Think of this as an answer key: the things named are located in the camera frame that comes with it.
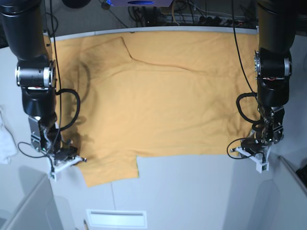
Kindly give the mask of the robot arm image left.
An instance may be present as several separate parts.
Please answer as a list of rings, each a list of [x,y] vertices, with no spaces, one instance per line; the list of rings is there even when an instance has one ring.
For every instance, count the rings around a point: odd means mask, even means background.
[[[43,24],[45,16],[40,0],[2,0],[0,18],[12,53],[17,57],[16,84],[22,91],[24,112],[31,130],[31,147],[48,157],[52,166],[58,163],[75,164],[83,159],[77,148],[62,141],[61,132],[77,120],[81,100],[72,89],[56,89],[56,61],[52,56],[50,33]],[[77,107],[72,120],[65,126],[57,125],[56,96],[71,93]]]

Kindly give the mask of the robot arm image right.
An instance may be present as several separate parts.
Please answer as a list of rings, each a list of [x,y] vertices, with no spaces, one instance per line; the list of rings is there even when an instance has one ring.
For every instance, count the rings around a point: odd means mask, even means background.
[[[257,2],[259,25],[259,49],[255,51],[257,91],[237,97],[236,106],[242,118],[252,124],[253,133],[240,138],[240,146],[227,149],[238,152],[239,159],[251,159],[257,155],[266,162],[269,147],[283,139],[284,105],[289,100],[289,82],[292,75],[290,48],[295,39],[297,19],[295,0],[259,0]],[[257,102],[259,120],[245,116],[240,101],[253,97]]]

